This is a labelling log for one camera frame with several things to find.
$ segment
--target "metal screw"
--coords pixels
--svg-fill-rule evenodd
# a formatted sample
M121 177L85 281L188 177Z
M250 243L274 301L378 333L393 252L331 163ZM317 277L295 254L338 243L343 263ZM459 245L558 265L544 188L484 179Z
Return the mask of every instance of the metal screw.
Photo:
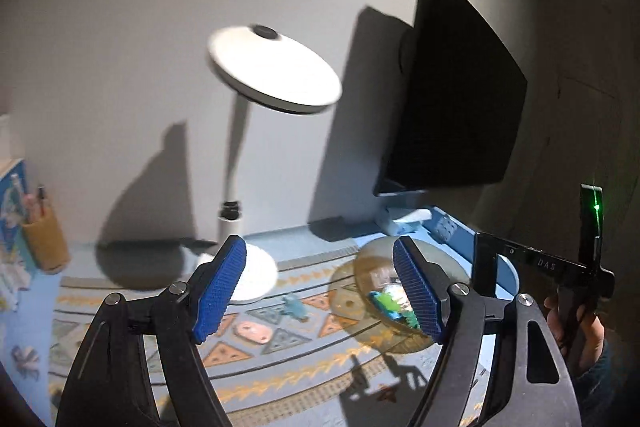
M182 295L187 290L187 283L178 281L169 286L169 293L174 295Z
M104 303L108 306L113 306L114 304L118 304L120 302L120 294L119 293L110 293L104 298Z
M518 294L518 302L525 306L531 306L533 304L533 297L528 293Z
M459 295L461 297L464 297L465 295L468 295L468 293L469 293L469 286L467 286L463 282L456 282L455 284L451 285L451 291L453 293L455 293L455 295Z

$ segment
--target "rug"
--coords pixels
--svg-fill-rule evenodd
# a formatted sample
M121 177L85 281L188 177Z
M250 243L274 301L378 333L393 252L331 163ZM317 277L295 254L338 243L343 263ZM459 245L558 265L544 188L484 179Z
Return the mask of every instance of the rug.
M381 323L358 292L353 276L357 248L310 255L281 265L264 299L229 306L218 331L198 346L200 356L235 427L262 425L388 427L403 425L424 394L440 346ZM49 352L52 413L106 284L63 280ZM159 291L118 289L129 299ZM304 305L306 319L283 315L284 296ZM261 337L253 331L260 332ZM155 337L145 353L156 405L173 416ZM461 425L482 405L488 372L478 365Z

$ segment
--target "blue rubber gripper pad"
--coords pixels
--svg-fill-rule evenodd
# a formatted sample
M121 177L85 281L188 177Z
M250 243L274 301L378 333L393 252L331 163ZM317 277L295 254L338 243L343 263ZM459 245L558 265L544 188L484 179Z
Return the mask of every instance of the blue rubber gripper pad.
M229 239L216 255L224 255L226 250L226 256L220 267L198 300L198 317L193 326L193 337L197 344L203 343L209 335L218 330L220 320L225 314L231 295L246 265L244 240L236 237L230 245L227 244L228 242Z
M441 344L444 336L444 324L440 300L399 239L394 242L393 261L422 333L429 335L436 343Z

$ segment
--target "black monitor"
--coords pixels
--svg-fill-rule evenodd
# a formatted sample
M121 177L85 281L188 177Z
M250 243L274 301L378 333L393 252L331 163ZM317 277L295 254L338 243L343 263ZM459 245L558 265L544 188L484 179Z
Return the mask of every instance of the black monitor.
M404 102L375 195L504 177L527 80L467 0L418 0Z

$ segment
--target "lamp base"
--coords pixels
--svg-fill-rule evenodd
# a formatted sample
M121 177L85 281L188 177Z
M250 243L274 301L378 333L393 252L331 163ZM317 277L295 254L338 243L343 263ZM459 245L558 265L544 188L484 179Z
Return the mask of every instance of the lamp base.
M206 253L201 253L196 266L210 263L218 253L226 238L230 235L241 235L242 217L225 219L219 217L220 233L218 244ZM267 295L278 281L278 266L274 258L262 248L250 243L246 244L246 266L240 276L236 289L231 295L229 304L251 304Z

